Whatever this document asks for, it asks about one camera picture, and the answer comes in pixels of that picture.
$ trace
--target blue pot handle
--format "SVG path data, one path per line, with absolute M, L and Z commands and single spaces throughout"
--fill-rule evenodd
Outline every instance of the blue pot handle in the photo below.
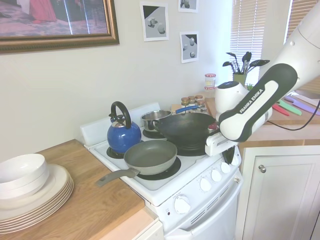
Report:
M 179 114 L 179 113 L 182 113 L 184 111 L 188 111 L 188 110 L 191 110 L 191 109 L 197 109 L 197 108 L 199 108 L 199 106 L 187 106 L 187 107 L 180 108 L 180 109 L 176 110 L 175 113 Z
M 119 122 L 116 107 L 118 107 L 120 109 L 120 111 L 122 112 L 122 114 L 124 116 L 125 128 L 126 129 L 131 128 L 131 117 L 130 117 L 129 111 L 122 102 L 115 101 L 114 103 L 112 103 L 112 105 L 111 105 L 111 118 L 114 119 L 114 121 Z

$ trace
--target picture frame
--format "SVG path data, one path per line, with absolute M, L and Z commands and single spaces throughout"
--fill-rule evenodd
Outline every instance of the picture frame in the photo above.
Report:
M 200 0 L 178 0 L 178 12 L 197 13 Z
M 119 44 L 114 0 L 99 1 L 103 2 L 105 23 L 107 29 L 106 33 L 39 36 L 0 36 L 0 53 L 47 51 Z
M 180 32 L 181 63 L 190 63 L 199 60 L 199 32 Z
M 169 40 L 167 3 L 141 1 L 140 12 L 145 42 Z

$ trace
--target colorful knife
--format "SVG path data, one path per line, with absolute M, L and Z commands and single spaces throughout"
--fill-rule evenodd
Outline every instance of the colorful knife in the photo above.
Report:
M 302 112 L 298 108 L 291 106 L 290 104 L 286 103 L 285 101 L 283 101 L 281 99 L 278 101 L 278 105 L 280 107 L 288 110 L 289 112 L 292 112 L 292 113 L 297 114 L 299 116 L 302 115 Z
M 272 108 L 283 115 L 290 116 L 290 114 L 282 107 L 280 107 L 278 104 L 273 104 Z
M 316 110 L 314 107 L 305 105 L 302 102 L 300 102 L 300 101 L 298 101 L 298 100 L 296 100 L 296 99 L 294 99 L 292 97 L 289 97 L 289 96 L 285 96 L 284 100 L 287 100 L 288 102 L 291 102 L 297 108 L 305 110 L 305 111 L 307 111 L 308 113 L 311 113 L 311 114 L 313 114 L 315 112 L 315 110 Z

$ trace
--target framed picture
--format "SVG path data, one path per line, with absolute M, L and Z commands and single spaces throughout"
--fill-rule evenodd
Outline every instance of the framed picture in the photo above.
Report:
M 169 40 L 168 4 L 142 1 L 140 11 L 144 41 Z
M 199 33 L 180 32 L 181 62 L 183 64 L 199 60 Z
M 0 53 L 116 44 L 114 0 L 0 0 Z
M 178 11 L 183 13 L 197 13 L 200 0 L 178 0 Z

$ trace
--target jar lid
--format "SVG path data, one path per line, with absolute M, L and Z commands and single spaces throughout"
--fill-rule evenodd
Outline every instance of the jar lid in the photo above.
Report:
M 205 90 L 214 90 L 214 89 L 216 89 L 216 87 L 215 86 L 205 86 L 204 89 Z
M 205 76 L 205 77 L 208 77 L 208 78 L 214 78 L 214 77 L 216 77 L 217 75 L 214 74 L 214 73 L 207 73 L 207 74 L 205 74 L 204 76 Z

